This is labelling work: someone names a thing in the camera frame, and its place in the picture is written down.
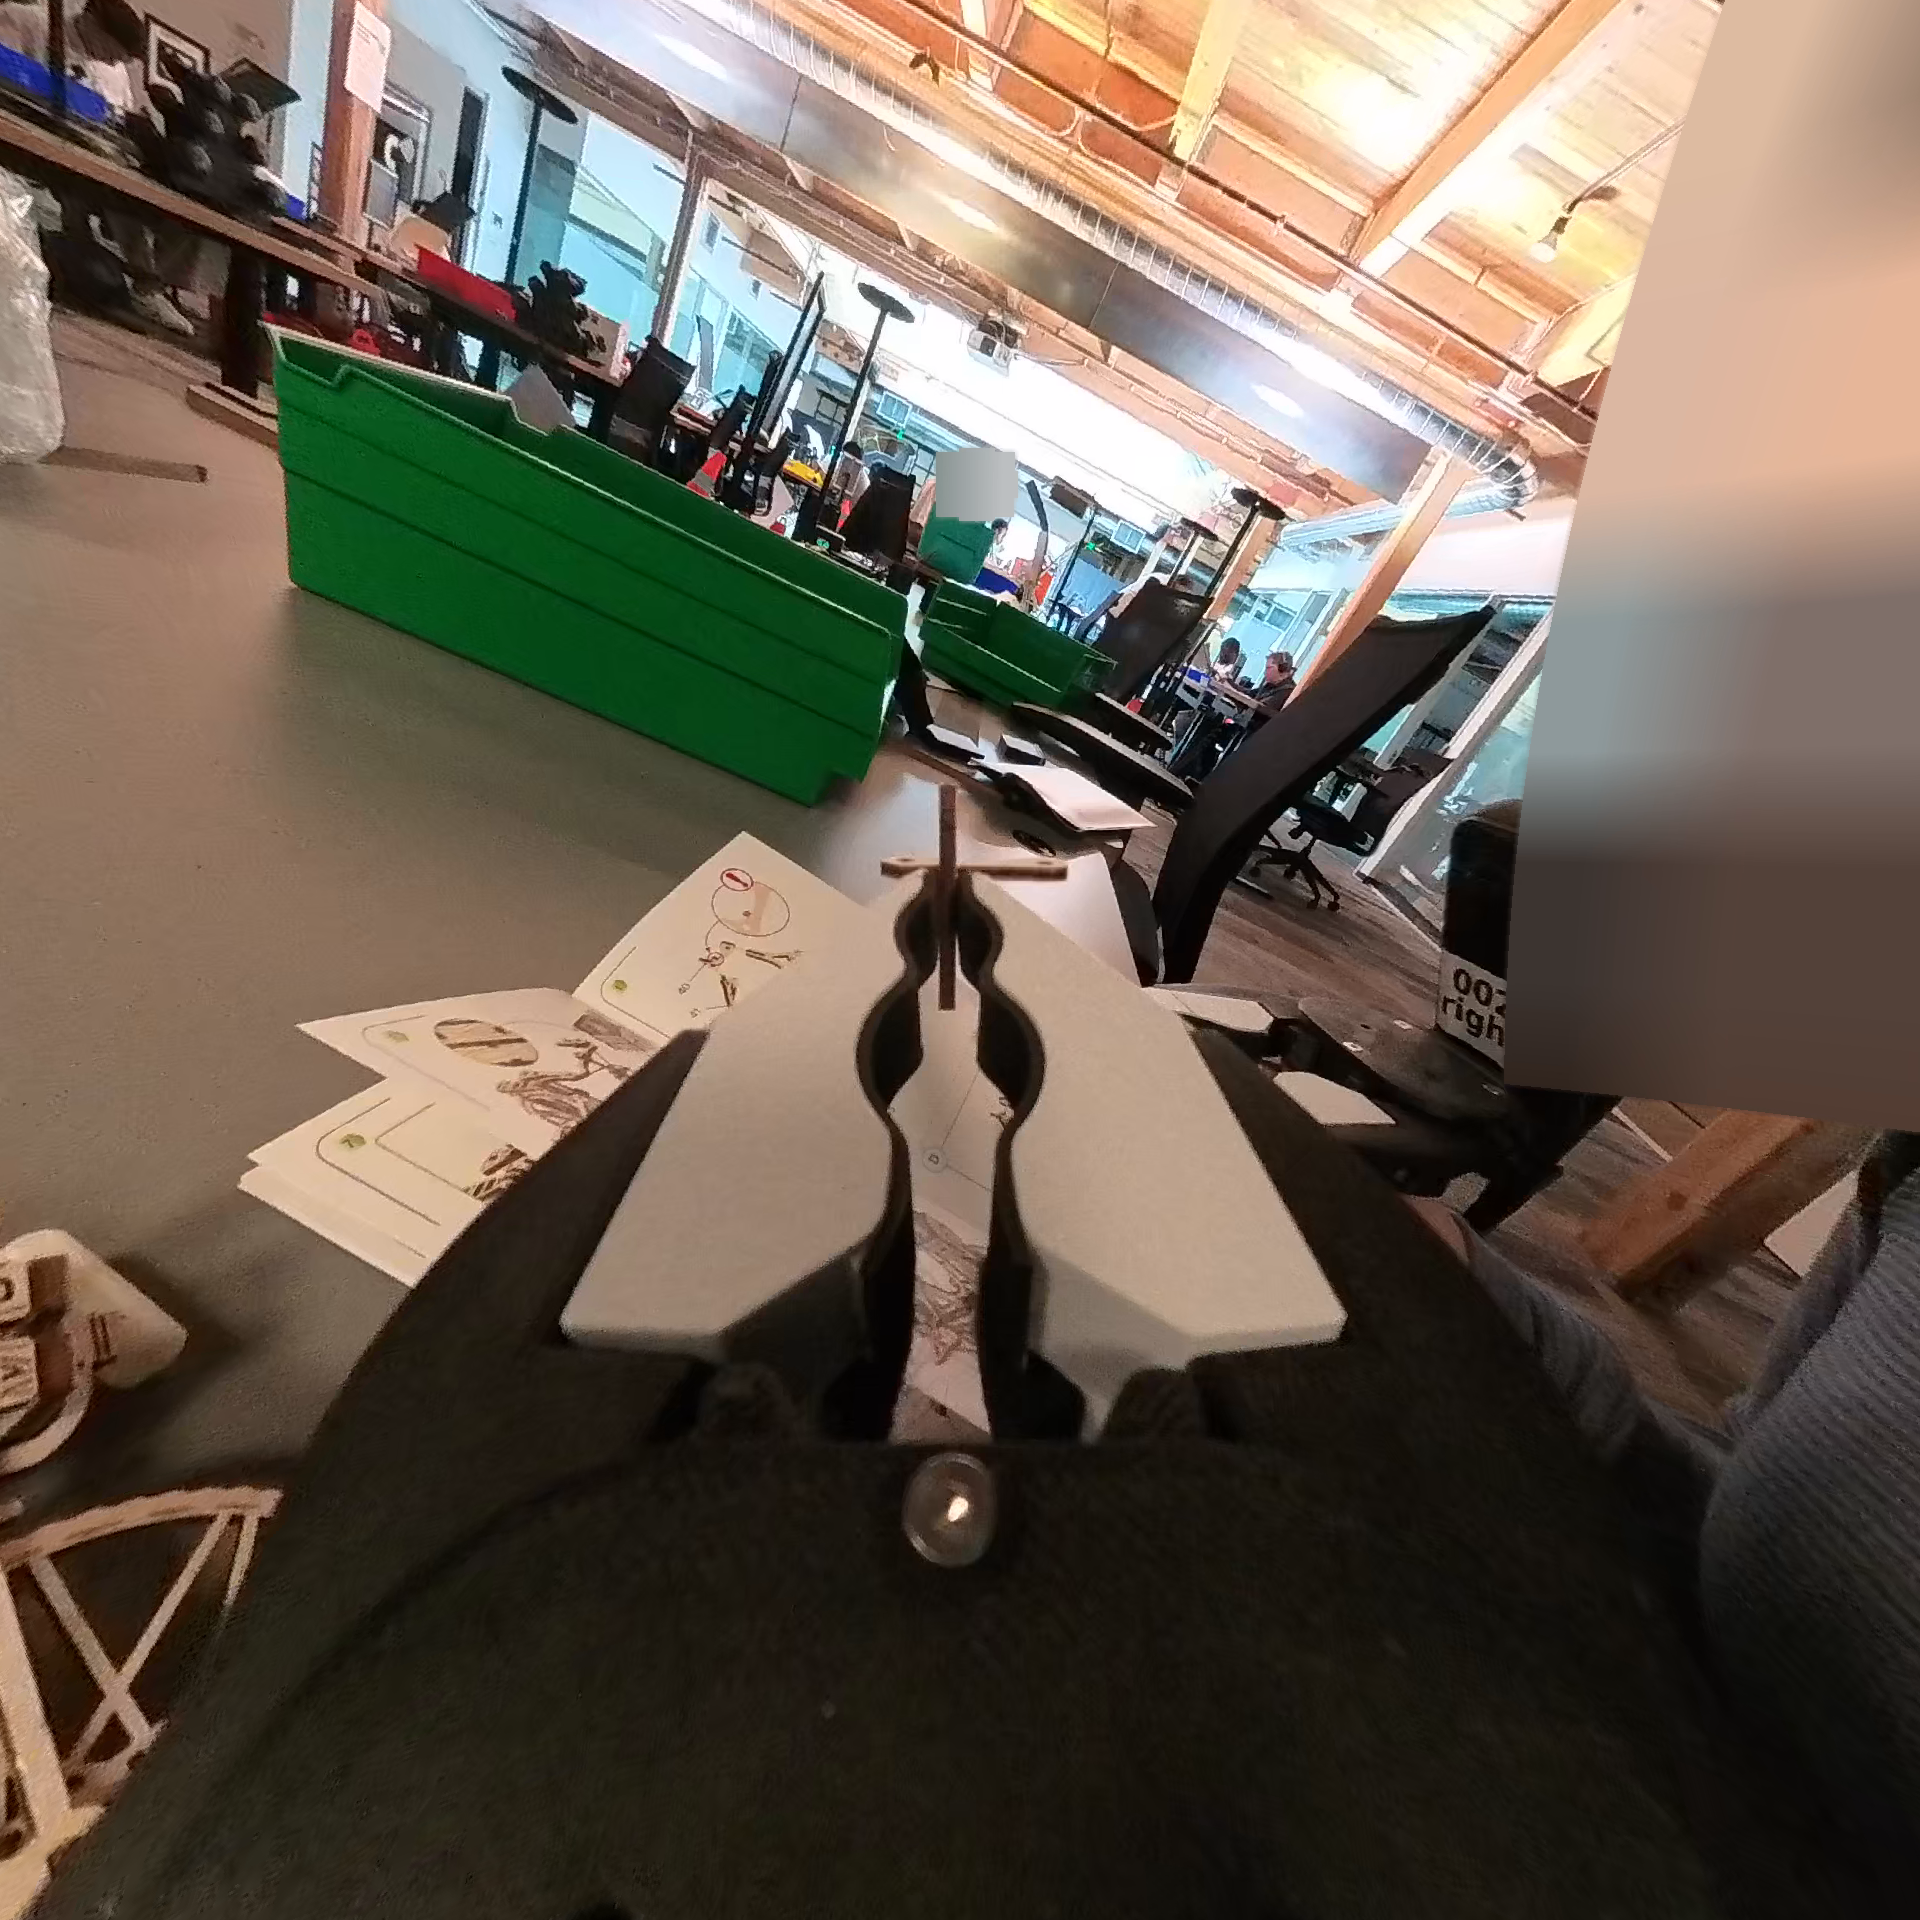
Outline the low green bin stack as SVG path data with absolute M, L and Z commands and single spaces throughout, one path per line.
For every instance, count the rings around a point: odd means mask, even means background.
M 1070 713 L 1081 696 L 1106 691 L 1113 659 L 1077 643 L 1016 600 L 959 581 L 927 588 L 918 604 L 923 667 L 995 708 Z

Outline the open white paper box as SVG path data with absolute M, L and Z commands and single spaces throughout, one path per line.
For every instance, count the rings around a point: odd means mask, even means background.
M 1070 765 L 979 758 L 971 777 L 983 781 L 1001 803 L 1081 840 L 1132 840 L 1150 825 L 1136 803 Z

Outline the thick wooden post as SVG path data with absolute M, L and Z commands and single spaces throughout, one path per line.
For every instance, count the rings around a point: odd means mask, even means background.
M 1636 1309 L 1682 1309 L 1869 1154 L 1863 1124 L 1721 1109 L 1615 1192 L 1575 1245 Z

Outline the white instruction booklet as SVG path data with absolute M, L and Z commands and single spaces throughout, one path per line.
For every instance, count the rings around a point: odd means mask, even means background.
M 849 901 L 754 835 L 734 835 L 577 990 L 503 990 L 301 1024 L 382 1079 L 259 1146 L 241 1192 L 396 1282 L 508 1195 L 532 1163 L 691 1025 L 820 953 Z M 893 1113 L 915 1156 L 918 1321 L 901 1437 L 983 1432 L 971 1282 L 983 1259 L 989 1163 L 1012 1103 L 971 1066 L 971 984 L 939 1015 Z

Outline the long wooden table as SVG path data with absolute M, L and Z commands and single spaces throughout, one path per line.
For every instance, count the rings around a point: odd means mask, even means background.
M 138 209 L 147 217 L 177 220 L 197 230 L 208 242 L 228 248 L 228 281 L 219 301 L 219 385 L 236 400 L 256 400 L 259 378 L 268 373 L 268 290 L 282 281 L 297 281 L 306 294 L 331 285 L 340 304 L 368 301 L 377 285 L 368 285 L 346 258 L 335 252 L 306 248 L 291 236 L 284 220 L 246 220 L 230 217 L 219 207 L 184 198 L 147 170 L 88 146 L 73 133 L 67 121 L 20 118 L 0 110 L 0 150 L 2 159 L 35 162 L 39 170 L 53 176 L 64 190 L 80 190 L 91 203 Z

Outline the small wooden model assembly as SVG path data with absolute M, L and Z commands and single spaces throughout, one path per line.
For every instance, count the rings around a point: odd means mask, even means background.
M 73 1232 L 0 1247 L 0 1477 L 52 1462 L 99 1396 L 135 1391 L 184 1353 L 184 1325 Z

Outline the slim wooden post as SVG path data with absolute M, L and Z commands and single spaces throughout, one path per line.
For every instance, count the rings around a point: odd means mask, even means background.
M 1418 482 L 1398 494 L 1392 523 L 1381 534 L 1352 592 L 1330 611 L 1308 659 L 1304 687 L 1323 679 L 1352 643 L 1381 622 L 1389 600 L 1404 588 L 1404 575 L 1456 506 L 1458 489 L 1476 482 L 1479 470 L 1452 452 L 1429 452 Z

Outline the laser-cut wooden parts sheet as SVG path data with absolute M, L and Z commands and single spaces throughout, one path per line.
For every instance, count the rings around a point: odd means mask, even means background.
M 0 1548 L 0 1912 L 26 1915 L 204 1669 L 282 1510 L 184 1484 L 10 1525 Z

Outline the wooden post with paper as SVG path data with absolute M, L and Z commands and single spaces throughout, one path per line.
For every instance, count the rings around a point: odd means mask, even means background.
M 359 248 L 368 236 L 368 162 L 388 77 L 388 4 L 335 0 L 325 35 L 320 228 Z

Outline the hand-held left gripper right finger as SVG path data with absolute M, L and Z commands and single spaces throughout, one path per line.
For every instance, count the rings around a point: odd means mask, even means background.
M 1091 1437 L 1146 1372 L 1341 1339 L 1345 1302 L 1221 1085 L 1235 1049 L 1203 1051 L 989 875 L 959 884 L 959 964 L 1005 1099 L 977 1279 L 995 1437 Z

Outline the small wooden cross part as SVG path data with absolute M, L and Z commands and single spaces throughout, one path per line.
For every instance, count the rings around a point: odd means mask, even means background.
M 959 854 L 959 792 L 955 785 L 939 785 L 935 803 L 935 851 L 929 854 L 884 854 L 879 875 L 890 879 L 923 879 L 923 901 L 929 914 L 929 943 L 935 943 L 935 990 L 939 1012 L 955 1012 L 955 979 L 959 979 L 959 898 L 966 879 L 1016 879 L 1016 884 L 1063 884 L 1070 859 L 1047 851 L 1024 854 Z

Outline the black office chair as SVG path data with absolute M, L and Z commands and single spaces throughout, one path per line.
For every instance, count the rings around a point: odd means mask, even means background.
M 1427 622 L 1373 618 L 1341 659 L 1198 781 L 1174 811 L 1151 884 L 1122 854 L 1112 864 L 1142 984 L 1196 979 L 1217 909 L 1263 835 L 1397 713 L 1432 691 L 1498 618 L 1498 600 Z

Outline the clear bubble wrap bundle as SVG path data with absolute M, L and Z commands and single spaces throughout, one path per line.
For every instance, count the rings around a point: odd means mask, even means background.
M 0 459 L 39 467 L 67 431 L 53 340 L 52 271 L 39 242 L 35 191 L 0 170 Z

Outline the black equipment stack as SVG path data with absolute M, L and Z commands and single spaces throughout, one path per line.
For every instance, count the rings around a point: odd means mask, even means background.
M 178 47 L 160 43 L 147 72 L 147 103 L 126 115 L 122 131 L 138 169 L 230 217 L 284 217 L 284 183 L 273 176 L 252 133 L 252 97 L 197 65 Z

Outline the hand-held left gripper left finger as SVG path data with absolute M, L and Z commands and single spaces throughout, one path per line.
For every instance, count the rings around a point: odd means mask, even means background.
M 893 1103 L 923 1069 L 923 894 L 893 879 L 699 1034 L 560 1309 L 571 1346 L 768 1368 L 825 1428 L 893 1428 L 918 1285 Z

